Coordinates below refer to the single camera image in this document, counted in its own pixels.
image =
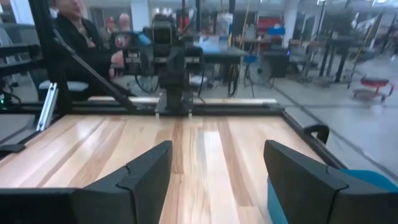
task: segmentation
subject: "metal stand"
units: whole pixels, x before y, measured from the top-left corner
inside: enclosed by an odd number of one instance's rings
[[[164,93],[156,104],[155,115],[159,118],[162,115],[188,116],[192,117],[193,95],[190,91],[183,91],[179,94]]]
[[[58,97],[58,87],[56,83],[51,83],[47,96],[45,97],[42,112],[40,114],[39,123],[37,124],[36,131],[44,131],[52,119],[52,115],[55,109],[55,103]]]

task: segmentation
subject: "blue object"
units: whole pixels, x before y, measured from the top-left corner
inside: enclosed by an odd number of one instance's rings
[[[287,224],[285,213],[279,203],[278,197],[276,196],[274,187],[272,186],[269,177],[267,179],[267,183],[267,208],[269,216],[271,217],[273,224]]]
[[[285,28],[268,28],[268,35],[285,35]]]
[[[341,169],[340,171],[363,180],[367,183],[373,184],[381,189],[388,190],[391,192],[398,192],[398,187],[393,184],[389,179],[385,178],[383,175],[378,174],[370,170],[349,170]]]
[[[254,63],[254,62],[257,61],[257,56],[255,56],[255,55],[248,55],[248,56],[245,56],[245,57],[244,57],[244,61],[245,61],[246,63]]]
[[[145,34],[138,34],[138,40],[142,46],[148,46],[152,41]]]
[[[378,174],[377,172],[373,172],[370,170],[349,170],[349,169],[341,169],[340,171],[358,178],[359,180],[363,180],[367,183],[373,184],[380,189],[385,189],[391,192],[398,192],[398,187],[394,185],[389,179],[385,178],[383,175]],[[267,207],[269,216],[273,224],[288,224],[282,206],[279,203],[279,200],[276,196],[275,190],[271,184],[271,180],[267,179],[268,188],[267,188]]]

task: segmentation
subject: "wooden table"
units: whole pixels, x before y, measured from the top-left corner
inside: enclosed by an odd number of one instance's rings
[[[169,139],[161,224],[271,223],[267,139],[321,161],[278,117],[65,116],[0,161],[0,187],[84,187]]]

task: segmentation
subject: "stool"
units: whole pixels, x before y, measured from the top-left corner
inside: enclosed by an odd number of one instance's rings
[[[381,96],[381,101],[384,102],[388,96],[392,95],[392,92],[394,92],[394,86],[393,84],[390,83],[388,79],[385,78],[368,78],[364,77],[361,79],[361,85],[366,86],[366,87],[371,87],[371,88],[376,88],[375,91],[367,89],[367,88],[362,88],[362,89],[357,89],[354,90],[354,97],[357,95],[366,95],[368,97],[377,97]],[[380,92],[380,88],[385,87],[387,85],[390,85],[390,92],[388,94],[384,94]]]

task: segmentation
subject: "table leg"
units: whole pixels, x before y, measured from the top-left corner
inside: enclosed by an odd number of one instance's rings
[[[336,73],[335,83],[340,82],[341,74],[343,73],[344,64],[348,56],[348,49],[344,49],[343,55],[341,56],[340,64]]]

